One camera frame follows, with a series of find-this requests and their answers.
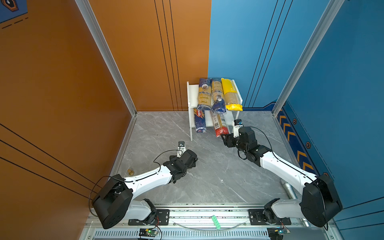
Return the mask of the red-ended spaghetti bag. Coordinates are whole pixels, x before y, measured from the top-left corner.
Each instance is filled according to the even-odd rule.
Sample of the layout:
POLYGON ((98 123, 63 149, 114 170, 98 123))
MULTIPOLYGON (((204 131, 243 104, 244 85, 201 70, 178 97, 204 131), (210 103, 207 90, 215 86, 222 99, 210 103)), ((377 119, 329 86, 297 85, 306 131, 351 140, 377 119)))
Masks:
POLYGON ((220 137, 221 135, 227 135, 230 133, 223 114, 217 114, 211 111, 211 116, 216 137, 220 137))

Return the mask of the yellow Pastatime spaghetti bag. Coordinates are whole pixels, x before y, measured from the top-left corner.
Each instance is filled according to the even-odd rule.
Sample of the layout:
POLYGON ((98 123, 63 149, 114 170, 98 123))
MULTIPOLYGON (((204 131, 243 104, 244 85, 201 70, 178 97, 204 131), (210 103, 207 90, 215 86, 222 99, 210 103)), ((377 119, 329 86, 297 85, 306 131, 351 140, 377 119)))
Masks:
POLYGON ((238 98, 238 92, 233 80, 221 78, 221 82, 226 101, 226 109, 228 111, 242 111, 243 106, 238 98))

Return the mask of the Ankara spaghetti bag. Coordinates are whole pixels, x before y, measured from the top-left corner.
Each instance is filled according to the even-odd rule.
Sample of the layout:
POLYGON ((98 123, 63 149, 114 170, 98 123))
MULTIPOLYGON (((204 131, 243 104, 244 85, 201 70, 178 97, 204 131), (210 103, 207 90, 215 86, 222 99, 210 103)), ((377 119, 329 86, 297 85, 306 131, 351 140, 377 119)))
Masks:
POLYGON ((212 100, 212 111, 215 114, 224 114, 226 112, 226 103, 223 85, 220 79, 212 79, 212 100))
POLYGON ((200 78, 198 93, 198 110, 210 110, 212 107, 212 79, 200 78))

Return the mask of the blue Barilla spaghetti box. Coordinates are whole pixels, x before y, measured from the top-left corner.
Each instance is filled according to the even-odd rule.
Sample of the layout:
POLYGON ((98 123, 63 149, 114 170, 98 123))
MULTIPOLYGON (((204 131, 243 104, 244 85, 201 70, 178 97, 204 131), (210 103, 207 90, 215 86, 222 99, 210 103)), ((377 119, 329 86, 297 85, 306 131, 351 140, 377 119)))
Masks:
POLYGON ((194 121, 197 133, 205 133, 207 131, 204 111, 194 108, 194 121))

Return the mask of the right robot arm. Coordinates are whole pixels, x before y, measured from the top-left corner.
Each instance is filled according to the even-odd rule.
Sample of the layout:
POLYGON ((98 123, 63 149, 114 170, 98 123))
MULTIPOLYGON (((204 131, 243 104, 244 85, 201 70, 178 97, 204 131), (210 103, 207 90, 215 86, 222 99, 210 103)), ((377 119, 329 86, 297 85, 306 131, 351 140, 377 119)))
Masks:
POLYGON ((263 210, 265 222, 274 225, 284 218, 297 218, 306 219, 319 228, 326 227, 343 210, 333 179, 325 174, 317 176, 282 159, 271 145, 258 143, 254 130, 254 127, 241 127, 237 133, 222 134, 221 138, 225 146, 244 154, 243 160, 274 173, 302 196, 301 199, 269 201, 263 210))

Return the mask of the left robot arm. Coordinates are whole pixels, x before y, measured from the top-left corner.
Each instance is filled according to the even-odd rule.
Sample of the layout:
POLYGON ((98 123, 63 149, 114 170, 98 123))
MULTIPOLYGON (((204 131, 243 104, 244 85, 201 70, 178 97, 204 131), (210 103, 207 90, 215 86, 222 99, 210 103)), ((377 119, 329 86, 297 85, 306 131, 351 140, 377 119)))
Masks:
POLYGON ((92 200, 102 227, 110 229, 122 220, 156 224, 158 211, 154 204, 148 199, 138 201, 136 198, 159 186, 176 183, 196 166, 197 160, 196 153, 186 150, 180 157, 170 156, 169 161, 144 174, 127 178, 119 174, 109 177, 92 200))

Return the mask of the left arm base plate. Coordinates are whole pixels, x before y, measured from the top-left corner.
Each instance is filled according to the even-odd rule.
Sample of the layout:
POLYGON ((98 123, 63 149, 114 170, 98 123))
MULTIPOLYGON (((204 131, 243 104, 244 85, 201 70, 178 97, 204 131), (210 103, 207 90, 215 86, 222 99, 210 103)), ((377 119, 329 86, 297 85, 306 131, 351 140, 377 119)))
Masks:
POLYGON ((129 226, 167 226, 170 219, 170 210, 160 209, 156 210, 154 213, 151 213, 143 221, 132 219, 129 220, 129 226))

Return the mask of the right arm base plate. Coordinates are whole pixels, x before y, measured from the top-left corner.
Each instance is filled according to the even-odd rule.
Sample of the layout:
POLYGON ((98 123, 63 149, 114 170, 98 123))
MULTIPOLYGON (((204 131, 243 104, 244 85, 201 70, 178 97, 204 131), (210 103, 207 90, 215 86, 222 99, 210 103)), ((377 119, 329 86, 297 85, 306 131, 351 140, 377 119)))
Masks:
POLYGON ((261 226, 261 225, 291 225, 292 222, 290 218, 278 218, 271 211, 266 209, 250 209, 248 210, 249 219, 252 226, 261 226))

